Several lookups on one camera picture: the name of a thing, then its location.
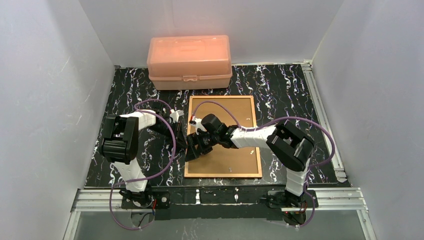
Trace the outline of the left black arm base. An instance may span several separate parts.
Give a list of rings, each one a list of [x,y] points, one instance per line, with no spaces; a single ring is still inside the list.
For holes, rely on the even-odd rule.
[[[132,196],[131,199],[123,197],[122,209],[168,209],[171,205],[171,195],[168,191],[144,192],[139,196]]]

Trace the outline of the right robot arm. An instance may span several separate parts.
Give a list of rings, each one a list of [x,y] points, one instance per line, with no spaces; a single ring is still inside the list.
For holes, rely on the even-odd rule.
[[[315,142],[288,120],[269,126],[243,127],[226,125],[211,113],[203,118],[194,117],[189,124],[195,131],[187,135],[186,161],[210,153],[215,145],[226,149],[269,149],[287,169],[285,192],[296,197],[304,195]]]

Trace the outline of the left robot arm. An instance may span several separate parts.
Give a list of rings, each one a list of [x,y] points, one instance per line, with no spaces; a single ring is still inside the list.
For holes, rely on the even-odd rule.
[[[148,180],[137,161],[139,132],[150,129],[168,137],[177,149],[187,148],[182,130],[183,110],[142,109],[129,114],[108,115],[103,121],[100,154],[119,171],[125,188],[142,193]]]

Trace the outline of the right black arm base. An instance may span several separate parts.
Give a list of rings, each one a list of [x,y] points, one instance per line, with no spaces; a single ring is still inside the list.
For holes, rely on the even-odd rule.
[[[272,208],[294,208],[299,211],[301,208],[311,208],[319,206],[318,197],[314,190],[308,189],[300,196],[296,196],[286,190],[270,190],[266,194],[267,205]]]

